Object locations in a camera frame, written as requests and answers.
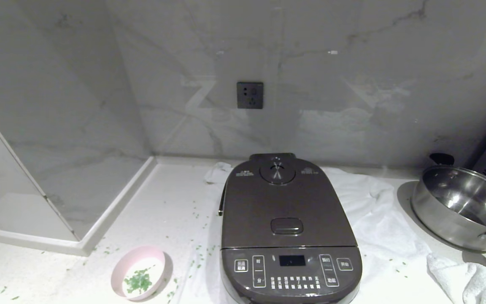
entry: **button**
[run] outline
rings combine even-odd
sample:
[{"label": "button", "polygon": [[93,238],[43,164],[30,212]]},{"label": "button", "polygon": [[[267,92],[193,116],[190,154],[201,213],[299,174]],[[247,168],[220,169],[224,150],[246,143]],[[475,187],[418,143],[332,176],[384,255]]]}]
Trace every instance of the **button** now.
[{"label": "button", "polygon": [[248,271],[248,260],[235,260],[234,261],[234,271],[235,272],[247,272]]},{"label": "button", "polygon": [[252,268],[253,268],[254,271],[263,271],[264,270],[264,256],[253,255],[252,256]]},{"label": "button", "polygon": [[320,263],[322,263],[322,268],[324,268],[324,270],[333,269],[333,261],[329,254],[320,254]]},{"label": "button", "polygon": [[337,265],[339,265],[340,271],[352,271],[354,269],[349,258],[337,258]]},{"label": "button", "polygon": [[298,234],[303,232],[303,223],[295,217],[272,219],[271,231],[275,234]]},{"label": "button", "polygon": [[320,263],[322,264],[322,271],[324,272],[324,279],[326,279],[326,286],[328,287],[338,287],[339,281],[337,280],[337,273],[333,267],[332,259],[329,254],[320,254]]},{"label": "button", "polygon": [[266,266],[264,256],[252,256],[252,285],[254,288],[266,287]]}]

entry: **wall socket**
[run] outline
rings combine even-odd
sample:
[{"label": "wall socket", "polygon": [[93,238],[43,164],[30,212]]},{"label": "wall socket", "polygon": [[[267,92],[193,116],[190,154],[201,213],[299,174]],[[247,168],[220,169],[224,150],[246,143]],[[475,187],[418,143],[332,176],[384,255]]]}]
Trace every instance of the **wall socket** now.
[{"label": "wall socket", "polygon": [[238,109],[264,108],[263,82],[238,82]]}]

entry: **white marble countertop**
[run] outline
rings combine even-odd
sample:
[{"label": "white marble countertop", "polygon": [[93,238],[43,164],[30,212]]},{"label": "white marble countertop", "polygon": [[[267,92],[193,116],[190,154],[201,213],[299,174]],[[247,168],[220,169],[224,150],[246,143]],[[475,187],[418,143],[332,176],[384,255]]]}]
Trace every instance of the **white marble countertop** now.
[{"label": "white marble countertop", "polygon": [[[150,244],[164,250],[170,280],[148,303],[167,303],[187,273],[194,239],[208,231],[217,206],[208,197],[204,175],[214,161],[160,158],[129,205],[88,258],[0,244],[0,303],[128,303],[110,287],[117,261],[129,250]],[[409,198],[417,171],[341,168],[379,177],[395,187],[395,206],[432,251],[462,263],[486,265],[486,254],[463,252],[431,236],[413,220]]]}]

